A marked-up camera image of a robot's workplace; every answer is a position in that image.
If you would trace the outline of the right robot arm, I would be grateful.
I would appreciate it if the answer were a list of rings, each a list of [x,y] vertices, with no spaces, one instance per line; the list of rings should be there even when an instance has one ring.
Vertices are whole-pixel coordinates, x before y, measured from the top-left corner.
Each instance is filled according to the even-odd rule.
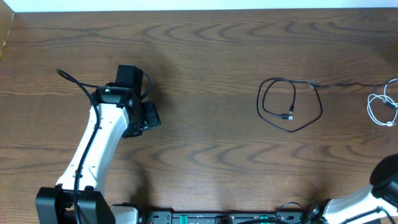
[[[369,185],[342,198],[328,199],[308,211],[304,223],[371,223],[397,218],[397,154],[373,170]]]

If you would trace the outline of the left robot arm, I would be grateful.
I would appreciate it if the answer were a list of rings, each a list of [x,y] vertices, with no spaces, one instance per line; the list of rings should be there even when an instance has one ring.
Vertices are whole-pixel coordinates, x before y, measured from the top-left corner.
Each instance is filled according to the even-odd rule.
[[[119,65],[114,82],[88,93],[87,127],[73,159],[54,187],[41,187],[35,206],[40,223],[147,223],[147,214],[129,203],[109,206],[106,178],[122,138],[134,138],[161,124],[150,91],[142,91],[148,74],[134,65]]]

